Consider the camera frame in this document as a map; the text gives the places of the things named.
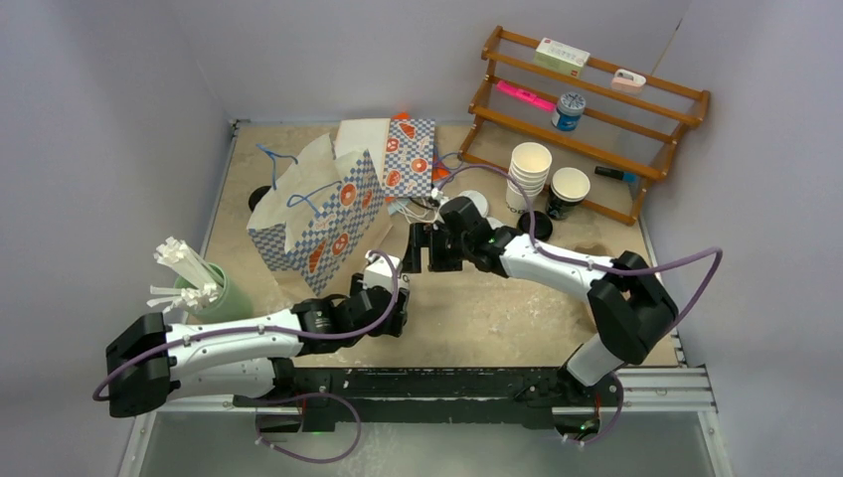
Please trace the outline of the checkered paper bag blue handles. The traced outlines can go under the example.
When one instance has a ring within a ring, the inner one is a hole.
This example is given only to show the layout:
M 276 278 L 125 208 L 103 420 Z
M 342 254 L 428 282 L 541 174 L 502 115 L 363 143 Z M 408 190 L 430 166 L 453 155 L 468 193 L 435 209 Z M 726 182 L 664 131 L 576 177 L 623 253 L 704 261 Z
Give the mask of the checkered paper bag blue handles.
M 323 134 L 273 181 L 247 232 L 282 295 L 297 301 L 347 293 L 391 227 L 369 153 L 338 156 Z

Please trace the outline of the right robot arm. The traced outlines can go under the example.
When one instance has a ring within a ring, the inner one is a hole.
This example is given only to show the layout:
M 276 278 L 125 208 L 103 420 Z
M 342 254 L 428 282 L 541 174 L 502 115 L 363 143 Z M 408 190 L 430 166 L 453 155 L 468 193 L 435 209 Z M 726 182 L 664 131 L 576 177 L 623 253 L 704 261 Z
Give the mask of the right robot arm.
M 597 383 L 621 366 L 641 364 L 679 315 L 635 252 L 594 256 L 532 240 L 484 218 L 465 197 L 443 203 L 438 221 L 411 225 L 405 273 L 459 271 L 467 262 L 482 272 L 567 293 L 590 308 L 596 333 L 567 359 L 558 378 L 561 397 L 572 404 L 592 397 Z

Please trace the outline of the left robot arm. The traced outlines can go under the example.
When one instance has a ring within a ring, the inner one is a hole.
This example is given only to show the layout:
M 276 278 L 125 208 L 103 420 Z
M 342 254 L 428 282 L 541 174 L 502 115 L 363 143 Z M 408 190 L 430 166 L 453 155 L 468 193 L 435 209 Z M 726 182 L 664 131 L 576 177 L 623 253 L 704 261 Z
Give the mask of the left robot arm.
M 283 406 L 293 400 L 290 359 L 333 354 L 364 336 L 398 338 L 410 281 L 356 273 L 347 295 L 312 298 L 264 316 L 213 325 L 136 319 L 105 349 L 110 416 L 132 417 L 169 400 L 235 395 Z

